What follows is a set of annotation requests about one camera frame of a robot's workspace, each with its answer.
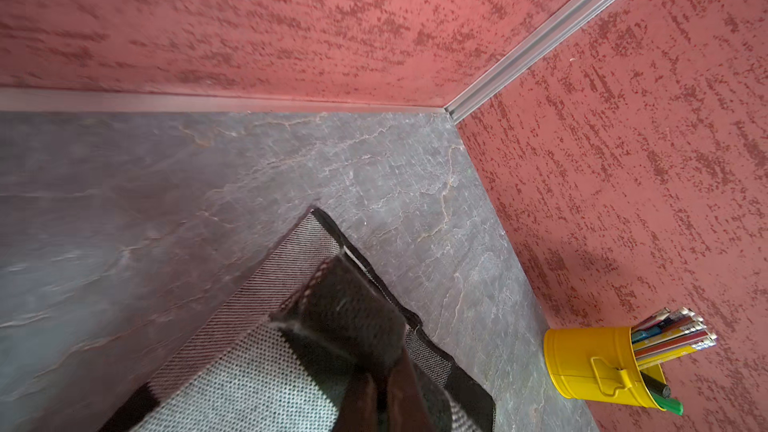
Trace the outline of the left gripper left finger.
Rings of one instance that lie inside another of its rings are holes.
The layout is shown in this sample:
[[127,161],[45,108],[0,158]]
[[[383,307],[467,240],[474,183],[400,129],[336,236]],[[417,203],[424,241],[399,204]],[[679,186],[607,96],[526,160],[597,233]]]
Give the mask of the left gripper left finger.
[[378,389],[365,371],[352,375],[333,432],[375,432],[378,430]]

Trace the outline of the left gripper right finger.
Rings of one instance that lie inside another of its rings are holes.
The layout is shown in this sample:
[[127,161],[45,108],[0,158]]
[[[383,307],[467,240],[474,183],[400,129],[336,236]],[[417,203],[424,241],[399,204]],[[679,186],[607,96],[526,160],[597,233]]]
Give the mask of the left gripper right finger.
[[406,350],[401,351],[386,379],[386,406],[390,432],[434,430]]

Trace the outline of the black white checkered scarf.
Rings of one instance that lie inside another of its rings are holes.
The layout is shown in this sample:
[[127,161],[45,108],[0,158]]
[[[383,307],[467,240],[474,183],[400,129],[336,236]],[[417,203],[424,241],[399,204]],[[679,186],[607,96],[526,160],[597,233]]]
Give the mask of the black white checkered scarf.
[[332,431],[355,371],[378,389],[406,350],[433,431],[490,431],[496,404],[424,332],[322,209],[311,210],[106,421],[108,431]]

